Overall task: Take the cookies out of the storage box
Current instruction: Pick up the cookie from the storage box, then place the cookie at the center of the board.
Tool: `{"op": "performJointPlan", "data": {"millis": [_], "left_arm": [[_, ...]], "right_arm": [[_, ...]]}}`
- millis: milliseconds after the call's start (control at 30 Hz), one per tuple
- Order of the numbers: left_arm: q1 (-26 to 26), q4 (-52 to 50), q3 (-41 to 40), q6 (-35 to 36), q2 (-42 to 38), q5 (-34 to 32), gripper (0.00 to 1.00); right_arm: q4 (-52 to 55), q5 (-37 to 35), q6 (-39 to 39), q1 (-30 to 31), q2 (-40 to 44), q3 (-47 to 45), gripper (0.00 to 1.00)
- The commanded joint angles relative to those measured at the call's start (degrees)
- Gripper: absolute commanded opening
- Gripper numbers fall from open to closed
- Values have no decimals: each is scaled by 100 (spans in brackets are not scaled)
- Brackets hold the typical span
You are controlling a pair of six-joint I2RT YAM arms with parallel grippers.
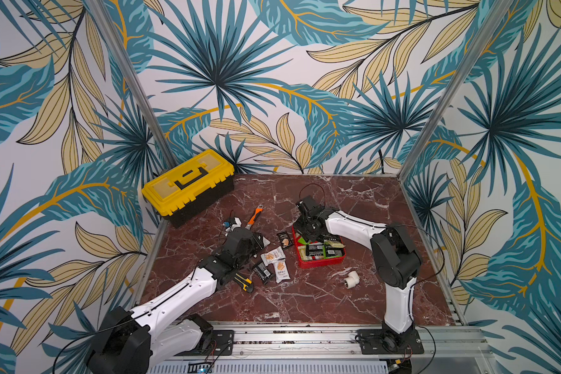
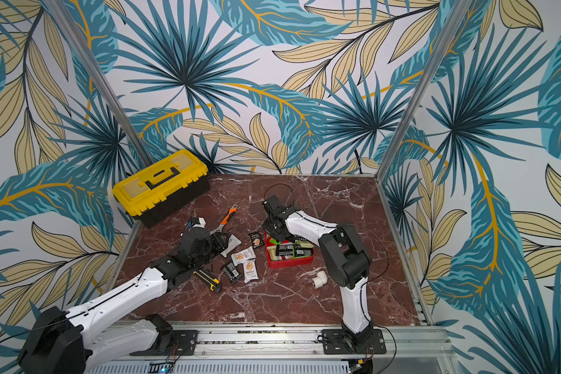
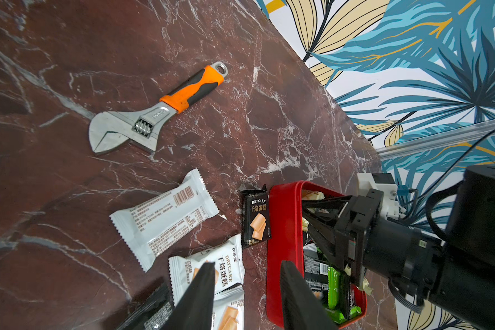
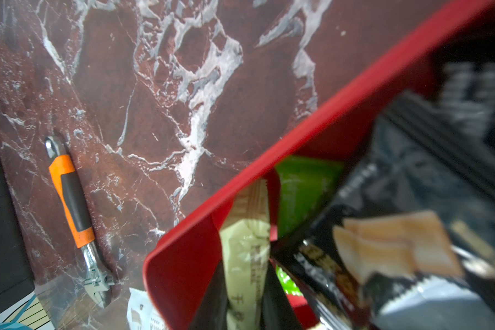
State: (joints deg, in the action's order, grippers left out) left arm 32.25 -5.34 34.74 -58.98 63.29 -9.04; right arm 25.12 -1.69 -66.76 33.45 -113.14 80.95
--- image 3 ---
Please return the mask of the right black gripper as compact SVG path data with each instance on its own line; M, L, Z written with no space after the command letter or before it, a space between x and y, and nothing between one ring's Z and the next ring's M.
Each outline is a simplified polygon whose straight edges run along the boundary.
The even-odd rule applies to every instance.
M308 232L329 264L371 270L401 296L429 297L441 267L441 242L417 228L380 218L382 193L302 200Z

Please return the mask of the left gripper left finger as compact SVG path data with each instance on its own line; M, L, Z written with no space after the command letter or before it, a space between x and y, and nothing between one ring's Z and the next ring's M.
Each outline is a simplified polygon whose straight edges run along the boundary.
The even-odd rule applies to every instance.
M205 263L162 329L211 329L215 264Z

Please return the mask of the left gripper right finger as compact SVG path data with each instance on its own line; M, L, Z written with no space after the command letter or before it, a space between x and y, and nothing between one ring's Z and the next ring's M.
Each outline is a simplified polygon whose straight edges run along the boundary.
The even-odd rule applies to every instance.
M284 329L338 329L293 262L283 261L280 272Z

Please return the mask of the black cookie packet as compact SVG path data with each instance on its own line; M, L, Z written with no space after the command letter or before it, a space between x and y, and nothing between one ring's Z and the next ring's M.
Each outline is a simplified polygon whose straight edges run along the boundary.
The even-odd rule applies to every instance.
M125 321L116 327L117 330L161 329L173 313L169 287L161 284Z

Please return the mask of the red storage box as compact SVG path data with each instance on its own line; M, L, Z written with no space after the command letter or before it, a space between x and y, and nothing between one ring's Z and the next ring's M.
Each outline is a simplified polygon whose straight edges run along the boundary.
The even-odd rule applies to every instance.
M349 205L342 213L342 220L348 221L342 231L350 230L356 234L353 239L355 248L365 241L360 231L370 224L375 215L371 208L372 200L363 196L344 196L329 188L309 181L297 181L274 186L269 192L270 231L272 238L268 243L266 312L268 319L279 327L284 326L283 305L281 300L281 263L291 261L304 275L302 195L303 191L322 192L326 197L341 197Z

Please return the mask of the white drycake cookie packet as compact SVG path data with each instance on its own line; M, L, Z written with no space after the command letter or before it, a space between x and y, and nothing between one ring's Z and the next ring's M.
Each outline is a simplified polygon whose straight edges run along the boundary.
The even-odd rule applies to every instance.
M181 300L205 263L215 265L215 295L235 285L242 284L246 271L243 265L241 235L235 235L220 246L212 247L189 257L174 256L169 258L170 282L175 305Z

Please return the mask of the small black drycake packet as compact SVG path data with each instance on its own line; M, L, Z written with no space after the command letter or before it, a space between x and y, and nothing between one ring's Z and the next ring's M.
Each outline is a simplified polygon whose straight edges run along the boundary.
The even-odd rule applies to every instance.
M240 192L242 204L243 249L271 239L271 221L267 186Z

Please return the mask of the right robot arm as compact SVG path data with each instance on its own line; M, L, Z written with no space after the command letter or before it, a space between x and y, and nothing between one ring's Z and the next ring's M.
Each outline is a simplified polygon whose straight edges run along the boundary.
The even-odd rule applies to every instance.
M432 229L381 217L384 194L370 189L302 202L308 231L332 267L357 287L371 270L394 296L421 312L425 302L477 329L495 329L495 165L467 167L463 179L426 202Z

